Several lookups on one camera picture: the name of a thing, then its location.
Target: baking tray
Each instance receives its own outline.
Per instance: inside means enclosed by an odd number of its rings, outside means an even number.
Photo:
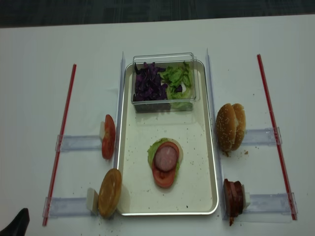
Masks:
[[[200,99],[193,111],[136,113],[131,103],[132,64],[125,70],[117,168],[123,189],[117,210],[132,215],[211,214],[219,204],[205,67],[197,61]],[[150,145],[163,138],[177,140],[184,157],[170,189],[154,183],[147,158]]]

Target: white tabletop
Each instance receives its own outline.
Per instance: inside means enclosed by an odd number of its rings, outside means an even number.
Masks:
[[[27,207],[26,235],[310,235],[315,158],[315,15],[164,23],[0,29],[0,229]],[[116,114],[119,62],[135,55],[193,52],[212,73],[235,74],[262,55],[283,153],[298,207],[289,224],[236,223],[211,216],[49,219],[42,227],[72,65],[77,73],[65,134],[97,134],[106,113]],[[111,163],[100,153],[62,154],[54,196],[96,190]]]

